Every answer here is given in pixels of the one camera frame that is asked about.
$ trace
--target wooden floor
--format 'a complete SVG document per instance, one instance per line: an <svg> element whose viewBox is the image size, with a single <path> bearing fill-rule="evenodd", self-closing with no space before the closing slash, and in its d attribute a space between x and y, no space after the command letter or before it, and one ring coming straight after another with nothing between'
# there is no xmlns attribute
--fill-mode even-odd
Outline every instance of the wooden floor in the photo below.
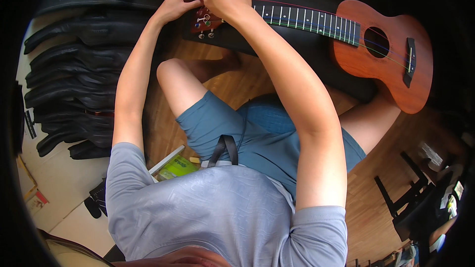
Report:
<svg viewBox="0 0 475 267"><path fill-rule="evenodd" d="M221 54L217 47L177 39L169 57L212 60L220 59ZM247 55L241 57L242 71L228 72L205 83L206 88L234 109L250 98L275 91L259 59ZM151 77L144 116L145 153L149 169L179 145L186 146L184 132L175 122L154 74ZM354 99L336 90L329 89L329 92L338 114L356 104ZM374 177L378 175L381 178L389 196L396 200L409 189L411 180L417 180L399 156L401 151L406 151L415 161L421 159L419 146L423 143L443 158L448 152L461 153L461 145L436 121L436 113L429 109L423 109L416 115L401 114L375 149L348 174L346 222L349 267L354 266L355 258L366 266L365 262L369 259L373 262L382 259L406 243L401 242L394 230L392 217ZM194 155L188 147L182 153L186 158Z"/></svg>

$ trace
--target ukulele bridge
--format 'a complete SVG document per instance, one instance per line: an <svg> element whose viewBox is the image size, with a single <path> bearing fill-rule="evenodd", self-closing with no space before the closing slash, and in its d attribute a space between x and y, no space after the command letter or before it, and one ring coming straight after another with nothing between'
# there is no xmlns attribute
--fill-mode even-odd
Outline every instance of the ukulele bridge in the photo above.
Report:
<svg viewBox="0 0 475 267"><path fill-rule="evenodd" d="M402 80L407 87L411 86L412 76L416 70L416 45L413 38L407 38L407 55L409 56L406 62L404 77Z"/></svg>

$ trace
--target gray t-shirt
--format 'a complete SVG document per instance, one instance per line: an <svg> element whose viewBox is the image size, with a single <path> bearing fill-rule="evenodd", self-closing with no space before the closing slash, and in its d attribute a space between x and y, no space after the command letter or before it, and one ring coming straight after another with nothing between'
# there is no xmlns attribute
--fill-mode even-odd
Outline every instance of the gray t-shirt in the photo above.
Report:
<svg viewBox="0 0 475 267"><path fill-rule="evenodd" d="M109 232L127 261L195 245L234 267L344 266L345 209L319 206L293 214L281 189L236 165L154 183L140 149L119 143L107 171Z"/></svg>

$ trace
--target white wall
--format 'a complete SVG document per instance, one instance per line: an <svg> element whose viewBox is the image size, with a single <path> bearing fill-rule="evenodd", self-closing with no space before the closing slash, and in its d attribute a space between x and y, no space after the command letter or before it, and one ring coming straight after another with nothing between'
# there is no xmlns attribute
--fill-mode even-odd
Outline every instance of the white wall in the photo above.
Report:
<svg viewBox="0 0 475 267"><path fill-rule="evenodd" d="M25 39L35 31L58 19L80 14L82 10L68 10L50 15L41 16L32 20L25 34ZM29 63L34 57L47 48L69 41L70 38L57 37L42 43L32 53L21 53L18 65L17 80L23 85L23 95L29 91L26 88L25 77L30 72ZM37 137L31 139L26 132L23 141L23 154L21 155L33 178L38 183L39 191L48 200L48 203L33 215L33 221L38 228L63 237L72 237L78 243L88 245L91 249L102 254L112 246L112 239L107 232L107 218L95 220L81 204L88 196L89 191L96 187L106 175L109 158L73 160L69 157L68 147L74 144L60 143L45 157L39 157L36 145L46 137L41 132L41 126L35 124Z"/></svg>

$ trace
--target blue shorts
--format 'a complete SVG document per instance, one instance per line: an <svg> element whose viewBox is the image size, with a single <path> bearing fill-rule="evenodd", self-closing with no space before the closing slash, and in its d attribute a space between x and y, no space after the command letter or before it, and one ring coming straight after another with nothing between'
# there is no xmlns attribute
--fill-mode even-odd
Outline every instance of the blue shorts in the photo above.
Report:
<svg viewBox="0 0 475 267"><path fill-rule="evenodd" d="M295 199L300 141L282 105L265 100L253 99L236 111L208 91L176 121L202 161L210 159L222 134L231 135L239 163L281 182ZM366 154L348 132L341 132L349 172ZM228 153L220 160L229 161Z"/></svg>

